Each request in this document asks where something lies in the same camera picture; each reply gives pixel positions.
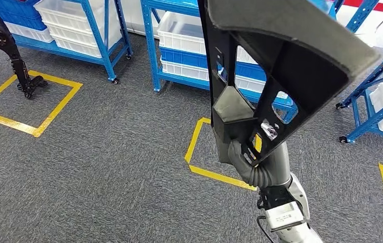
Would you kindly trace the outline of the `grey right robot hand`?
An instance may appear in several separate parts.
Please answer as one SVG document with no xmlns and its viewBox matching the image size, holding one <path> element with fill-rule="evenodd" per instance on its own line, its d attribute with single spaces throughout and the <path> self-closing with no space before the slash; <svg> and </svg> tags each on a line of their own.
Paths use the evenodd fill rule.
<svg viewBox="0 0 383 243">
<path fill-rule="evenodd" d="M 241 144 L 232 141 L 228 157 L 242 180 L 254 187 L 280 186 L 290 181 L 290 164 L 286 142 L 280 144 L 257 167 L 252 166 L 242 154 Z"/>
</svg>

